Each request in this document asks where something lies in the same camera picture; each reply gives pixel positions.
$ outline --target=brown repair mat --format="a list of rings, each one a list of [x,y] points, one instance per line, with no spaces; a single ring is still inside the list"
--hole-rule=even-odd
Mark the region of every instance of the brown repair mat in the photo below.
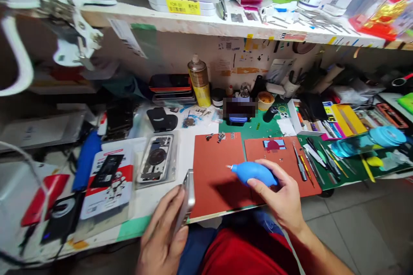
[[[226,133],[220,143],[217,134],[209,141],[206,135],[195,136],[195,206],[191,218],[254,204],[251,189],[226,167],[244,161],[240,132]]]
[[[280,139],[284,141],[286,149],[267,151],[264,148],[264,141],[280,140]],[[297,165],[297,158],[296,158],[294,148],[293,148],[293,143],[297,149],[298,154],[302,155],[304,162],[308,170],[310,171],[311,179],[314,183],[315,188],[313,188],[310,180],[307,180],[306,182],[304,182],[301,178],[300,170],[298,169],[298,165]],[[315,179],[314,173],[311,170],[311,167],[307,161],[307,158],[305,157],[304,151],[300,150],[301,145],[296,136],[272,137],[272,138],[263,138],[263,139],[246,139],[244,141],[244,144],[245,144],[245,153],[247,155],[247,161],[267,159],[269,161],[273,161],[277,163],[290,176],[292,176],[297,181],[301,197],[317,195],[321,193],[321,188],[317,180]],[[254,200],[254,203],[257,203],[257,204],[264,203],[264,201],[259,196],[257,196],[254,192],[253,192],[253,200]]]

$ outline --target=blue jeans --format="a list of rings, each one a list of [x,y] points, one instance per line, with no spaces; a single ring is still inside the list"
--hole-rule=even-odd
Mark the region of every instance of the blue jeans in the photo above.
[[[218,229],[204,228],[197,223],[189,225],[188,240],[181,255],[177,275],[196,275],[209,246],[220,229],[242,226],[253,221],[262,226],[268,233],[284,236],[280,227],[261,208],[244,210],[223,216]]]

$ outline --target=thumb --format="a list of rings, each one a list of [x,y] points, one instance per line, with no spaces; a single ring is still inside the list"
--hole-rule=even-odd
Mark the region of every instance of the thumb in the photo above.
[[[188,239],[188,226],[183,226],[176,233],[175,237],[172,240],[170,249],[169,249],[169,258],[170,259],[180,259],[182,252],[184,251],[186,240]]]
[[[259,194],[260,197],[268,204],[271,199],[274,197],[274,192],[267,187],[263,182],[255,178],[250,178],[247,180],[247,183],[250,185],[253,190]]]

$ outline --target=tile floor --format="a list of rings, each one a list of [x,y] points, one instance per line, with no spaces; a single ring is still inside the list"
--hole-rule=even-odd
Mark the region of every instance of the tile floor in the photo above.
[[[321,241],[355,274],[412,272],[413,185],[403,180],[378,180],[369,186],[369,189],[363,184],[344,186],[336,189],[330,198],[303,198],[304,218]],[[214,218],[201,225],[217,227],[220,222],[221,218]],[[92,255],[70,263],[70,267],[61,265],[60,269],[65,272],[59,274],[134,274],[138,254],[139,243],[134,242],[112,254]],[[51,274],[50,271],[38,273]]]

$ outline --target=red shirt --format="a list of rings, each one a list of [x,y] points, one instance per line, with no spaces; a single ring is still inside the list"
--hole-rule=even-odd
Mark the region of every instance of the red shirt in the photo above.
[[[199,268],[202,275],[300,274],[284,236],[251,229],[222,229]]]

